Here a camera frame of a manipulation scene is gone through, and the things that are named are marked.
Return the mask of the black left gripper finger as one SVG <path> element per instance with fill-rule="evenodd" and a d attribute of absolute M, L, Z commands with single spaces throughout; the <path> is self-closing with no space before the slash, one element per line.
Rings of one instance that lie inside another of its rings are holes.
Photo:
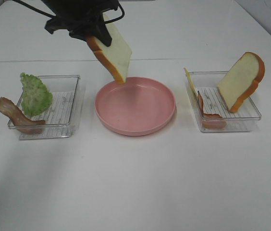
<path fill-rule="evenodd" d="M 105 46 L 109 47 L 112 42 L 112 37 L 106 28 L 106 24 L 101 21 L 97 22 L 93 29 L 93 35 L 98 38 Z"/>
<path fill-rule="evenodd" d="M 86 30 L 83 28 L 75 28 L 69 31 L 69 36 L 86 42 Z"/>

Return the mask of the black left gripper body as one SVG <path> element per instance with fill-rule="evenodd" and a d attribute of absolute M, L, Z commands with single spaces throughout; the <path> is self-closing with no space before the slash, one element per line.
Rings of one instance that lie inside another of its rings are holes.
<path fill-rule="evenodd" d="M 51 34 L 59 29 L 74 31 L 78 28 L 107 33 L 103 13 L 118 9 L 117 0 L 46 0 L 44 3 L 55 13 L 45 25 Z"/>

